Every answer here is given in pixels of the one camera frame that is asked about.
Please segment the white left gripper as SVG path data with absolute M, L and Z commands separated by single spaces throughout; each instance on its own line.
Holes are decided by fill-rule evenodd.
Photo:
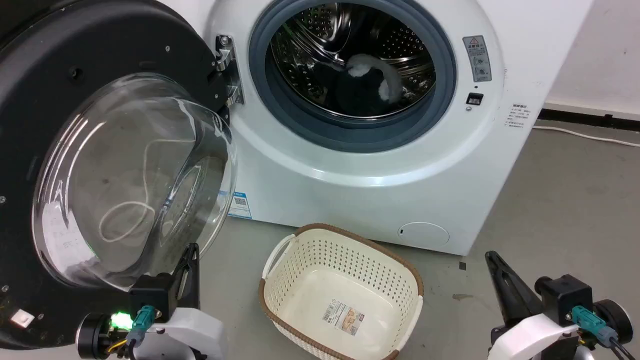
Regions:
M 156 322 L 134 348 L 136 360 L 225 360 L 227 334 L 224 324 L 201 311 L 200 248 L 187 247 L 187 260 L 173 271 L 171 317 Z M 180 303 L 185 296 L 185 307 Z

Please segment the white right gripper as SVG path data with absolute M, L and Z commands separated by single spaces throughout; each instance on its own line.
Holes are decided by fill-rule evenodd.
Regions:
M 530 360 L 563 335 L 578 330 L 579 326 L 574 323 L 558 325 L 541 314 L 541 299 L 496 251 L 487 251 L 485 260 L 503 324 L 505 328 L 511 328 L 494 342 L 491 360 Z

